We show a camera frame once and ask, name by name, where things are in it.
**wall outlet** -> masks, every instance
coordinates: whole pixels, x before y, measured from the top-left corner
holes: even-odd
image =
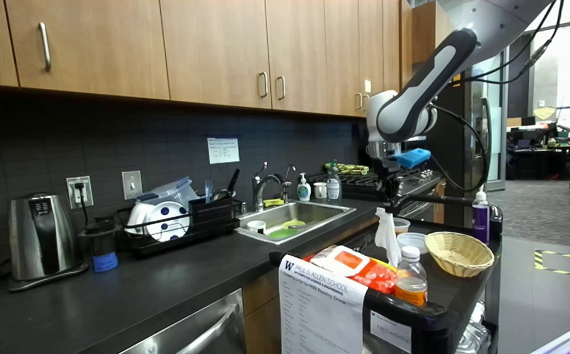
[[[141,171],[121,171],[123,200],[143,194]]]
[[[66,192],[70,208],[94,204],[90,175],[66,177]]]

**electric kettle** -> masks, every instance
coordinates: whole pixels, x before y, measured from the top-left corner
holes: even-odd
[[[9,291],[80,273],[82,263],[70,214],[58,194],[31,192],[9,202]]]

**purple bottle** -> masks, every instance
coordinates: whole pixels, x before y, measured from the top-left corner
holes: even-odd
[[[489,206],[485,200],[483,184],[475,192],[475,200],[471,208],[473,208],[473,236],[481,240],[483,243],[487,243],[489,241]]]

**black countertop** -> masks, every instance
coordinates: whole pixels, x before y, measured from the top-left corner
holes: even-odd
[[[304,253],[373,218],[373,202],[322,232],[282,245],[229,234],[147,259],[121,257],[107,273],[82,273],[7,293],[0,283],[0,352],[117,352],[269,271],[269,253]]]

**dish rack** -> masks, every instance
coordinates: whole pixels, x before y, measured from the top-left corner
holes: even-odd
[[[188,220],[188,228],[178,238],[168,238],[164,241],[151,238],[149,234],[129,234],[127,247],[135,257],[147,257],[170,249],[184,247],[188,243],[204,241],[216,236],[229,234],[239,226],[237,210],[241,202],[231,196],[223,196],[218,200],[206,202],[206,198],[188,200],[188,212],[180,216],[168,216],[161,220],[141,222],[141,224],[125,224],[123,230],[143,230],[153,224],[172,222],[172,220]]]

